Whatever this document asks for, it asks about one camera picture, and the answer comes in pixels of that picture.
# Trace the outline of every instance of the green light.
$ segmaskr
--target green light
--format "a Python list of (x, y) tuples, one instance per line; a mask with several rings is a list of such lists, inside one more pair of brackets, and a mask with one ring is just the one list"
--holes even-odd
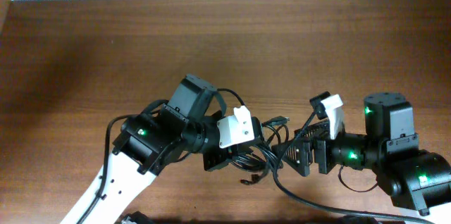
[(428, 182), (429, 181), (428, 177), (425, 175), (419, 176), (418, 179), (420, 179), (420, 182)]
[(350, 158), (357, 160), (359, 157), (354, 152), (350, 152)]
[(370, 113), (372, 113), (373, 111), (371, 109), (369, 109), (368, 107), (365, 108), (365, 115), (368, 115)]
[(144, 135), (146, 135), (146, 131), (143, 129), (139, 129), (138, 134), (144, 136)]

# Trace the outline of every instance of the robotic arm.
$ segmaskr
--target robotic arm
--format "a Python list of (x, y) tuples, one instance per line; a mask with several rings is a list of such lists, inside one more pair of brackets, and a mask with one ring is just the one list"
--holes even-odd
[[(220, 91), (234, 94), (242, 104), (234, 108), (231, 116), (225, 117), (226, 104)], [(221, 110), (206, 116), (213, 98), (218, 99)], [(232, 163), (244, 170), (263, 172), (253, 175), (252, 181), (242, 180), (245, 185), (258, 182), (270, 170), (276, 179), (277, 169), (282, 167), (280, 160), (307, 176), (314, 151), (320, 173), (329, 173), (337, 164), (357, 170), (371, 168), (378, 185), (396, 206), (427, 215), (429, 207), (451, 201), (451, 168), (443, 157), (418, 150), (412, 107), (403, 96), (375, 94), (365, 99), (368, 135), (345, 132), (340, 97), (330, 97), (326, 92), (313, 98), (311, 104), (315, 110), (312, 115), (328, 120), (298, 130), (293, 140), (270, 148), (271, 141), (265, 141), (262, 125), (285, 126), (287, 118), (260, 123), (233, 91), (216, 89), (187, 75), (170, 100), (154, 101), (138, 115), (111, 121), (106, 132), (104, 166), (61, 223), (114, 223), (164, 167), (180, 161), (183, 151), (202, 154), (205, 171)], [(127, 120), (110, 154), (109, 130), (124, 118)], [(250, 147), (260, 150), (266, 160), (250, 157)], [(387, 218), (377, 213), (372, 216)]]

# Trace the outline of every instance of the white plastic part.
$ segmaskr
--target white plastic part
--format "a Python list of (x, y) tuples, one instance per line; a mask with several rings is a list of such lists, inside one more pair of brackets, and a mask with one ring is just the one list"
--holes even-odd
[(233, 115), (218, 121), (219, 147), (226, 148), (234, 144), (254, 139), (251, 113), (246, 106), (233, 109)]
[[(124, 212), (128, 204), (155, 179), (155, 175), (147, 172), (144, 175), (137, 172), (139, 164), (120, 152), (118, 155), (110, 154), (108, 173), (103, 194), (83, 224), (115, 223)], [(103, 166), (87, 191), (82, 195), (61, 224), (77, 223), (86, 209), (92, 203), (100, 187), (100, 176)]]
[(330, 122), (330, 139), (335, 139), (339, 132), (343, 130), (345, 112), (341, 108), (343, 102), (338, 94), (330, 96), (321, 103), (326, 108), (326, 114)]
[[(442, 204), (439, 206), (434, 206), (429, 209), (428, 216), (420, 216), (418, 211), (410, 210), (410, 209), (400, 209), (400, 212), (403, 216), (410, 216), (416, 218), (422, 218), (424, 220), (429, 220), (435, 224), (445, 224), (450, 222), (450, 212), (451, 212), (451, 202)], [(406, 224), (416, 224), (411, 221), (406, 221)]]

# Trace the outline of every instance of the wooden surface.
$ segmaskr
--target wooden surface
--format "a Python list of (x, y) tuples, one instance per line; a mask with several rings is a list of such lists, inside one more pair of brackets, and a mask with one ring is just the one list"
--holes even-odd
[(0, 34), (3, 29), (6, 14), (8, 13), (10, 0), (0, 0)]
[[(364, 132), (363, 98), (403, 93), (421, 147), (451, 161), (451, 0), (115, 0), (13, 2), (0, 37), (0, 222), (57, 223), (101, 167), (106, 124), (170, 98), (186, 73), (238, 92), (261, 120), (339, 93), (346, 126)], [(225, 96), (229, 107), (236, 100)], [(330, 175), (283, 184), (318, 203), (398, 213), (378, 188), (356, 194)], [(182, 220), (328, 217), (288, 199), (270, 177), (202, 157), (167, 167), (126, 212)], [(370, 171), (345, 170), (356, 189)]]

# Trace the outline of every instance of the led indicator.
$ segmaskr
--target led indicator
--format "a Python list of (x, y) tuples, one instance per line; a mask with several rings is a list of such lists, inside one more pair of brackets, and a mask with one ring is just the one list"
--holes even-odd
[(138, 130), (138, 134), (141, 135), (141, 136), (144, 136), (144, 135), (146, 135), (146, 131), (143, 130), (143, 129), (139, 129)]
[(365, 115), (368, 115), (370, 113), (372, 113), (373, 111), (371, 109), (369, 109), (368, 107), (365, 108)]
[(420, 182), (428, 182), (429, 181), (428, 177), (425, 175), (419, 176), (418, 179), (420, 179)]
[(354, 154), (354, 152), (350, 152), (350, 158), (357, 160), (359, 157), (356, 154)]

